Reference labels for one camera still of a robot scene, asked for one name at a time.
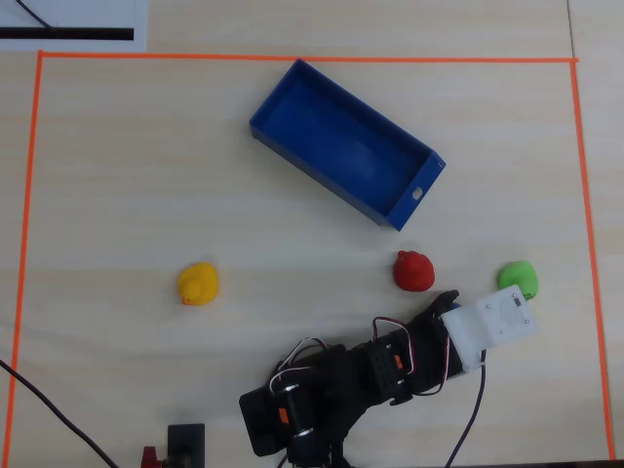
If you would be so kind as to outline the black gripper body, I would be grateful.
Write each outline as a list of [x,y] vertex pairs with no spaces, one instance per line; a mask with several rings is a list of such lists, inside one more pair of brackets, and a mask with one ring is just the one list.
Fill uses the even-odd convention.
[[441,313],[428,307],[408,323],[414,349],[415,372],[408,379],[411,391],[431,391],[443,381],[448,362],[447,377],[462,373],[461,361],[451,343],[447,349],[446,328]]

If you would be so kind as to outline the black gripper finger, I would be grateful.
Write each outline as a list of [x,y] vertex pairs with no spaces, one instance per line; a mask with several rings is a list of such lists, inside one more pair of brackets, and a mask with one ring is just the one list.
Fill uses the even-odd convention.
[[439,317],[453,309],[453,305],[458,297],[458,290],[442,292],[430,304],[428,311],[433,317]]

